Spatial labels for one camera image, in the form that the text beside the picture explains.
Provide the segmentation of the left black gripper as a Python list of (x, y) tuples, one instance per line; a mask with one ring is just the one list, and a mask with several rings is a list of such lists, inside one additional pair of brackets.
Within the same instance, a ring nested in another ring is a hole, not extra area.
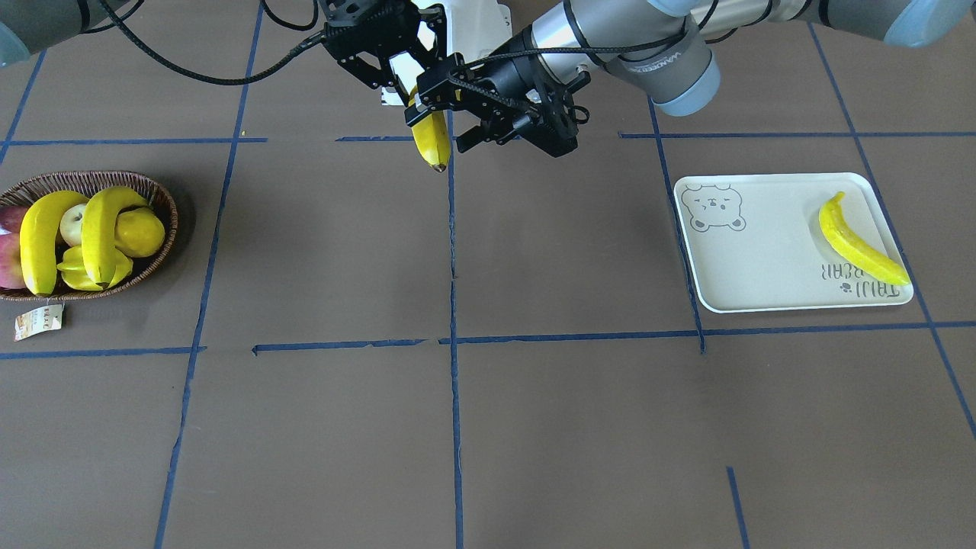
[(589, 109), (574, 94), (590, 83), (586, 67), (576, 69), (568, 83), (551, 76), (536, 56), (489, 60), (461, 67), (463, 53), (433, 58), (416, 77), (412, 105), (404, 111), (411, 129), (440, 111), (467, 111), (478, 125), (457, 136), (458, 152), (481, 143), (505, 145), (526, 140), (555, 159), (578, 147), (579, 127), (589, 122)]

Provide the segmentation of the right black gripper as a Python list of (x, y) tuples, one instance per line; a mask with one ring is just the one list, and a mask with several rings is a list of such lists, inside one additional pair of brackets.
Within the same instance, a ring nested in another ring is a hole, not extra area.
[(318, 1), (323, 45), (346, 72), (380, 90), (381, 104), (405, 104), (420, 77), (448, 73), (448, 10), (411, 1)]

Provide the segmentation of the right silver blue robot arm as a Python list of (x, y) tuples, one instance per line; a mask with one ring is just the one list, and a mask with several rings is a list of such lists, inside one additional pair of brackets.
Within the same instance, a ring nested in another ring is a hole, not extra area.
[(406, 55), (429, 69), (448, 55), (446, 10), (440, 4), (421, 8), (412, 1), (316, 1), (313, 20), (293, 24), (259, 2), (279, 27), (307, 31), (308, 36), (267, 69), (241, 78), (219, 78), (180, 66), (137, 36), (127, 24), (142, 2), (121, 13), (125, 1), (3, 1), (2, 66), (30, 59), (75, 36), (118, 29), (137, 49), (171, 72), (195, 81), (226, 87), (250, 85), (282, 70), (304, 52), (324, 47), (346, 72), (370, 89), (393, 88), (401, 98), (410, 87), (393, 69)]

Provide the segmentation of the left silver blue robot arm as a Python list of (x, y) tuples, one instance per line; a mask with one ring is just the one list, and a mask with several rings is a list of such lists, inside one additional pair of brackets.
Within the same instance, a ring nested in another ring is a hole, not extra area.
[(551, 157), (574, 152), (589, 120), (576, 94), (604, 72), (673, 117), (696, 114), (721, 86), (717, 46), (745, 29), (811, 24), (902, 49), (927, 47), (972, 1), (558, 1), (479, 53), (447, 53), (419, 73), (406, 123), (464, 112), (457, 151), (525, 140)]

